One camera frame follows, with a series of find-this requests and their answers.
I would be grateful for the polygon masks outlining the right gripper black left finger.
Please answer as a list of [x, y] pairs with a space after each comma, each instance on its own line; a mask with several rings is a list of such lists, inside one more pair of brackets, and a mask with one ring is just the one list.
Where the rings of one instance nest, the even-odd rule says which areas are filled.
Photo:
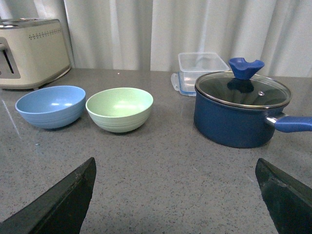
[[93, 194], [97, 168], [89, 158], [0, 224], [2, 234], [78, 234]]

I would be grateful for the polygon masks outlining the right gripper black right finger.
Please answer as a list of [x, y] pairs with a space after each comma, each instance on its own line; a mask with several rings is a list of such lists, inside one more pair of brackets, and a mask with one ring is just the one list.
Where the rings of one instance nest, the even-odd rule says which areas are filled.
[[312, 232], [312, 189], [263, 158], [255, 175], [270, 217], [280, 234]]

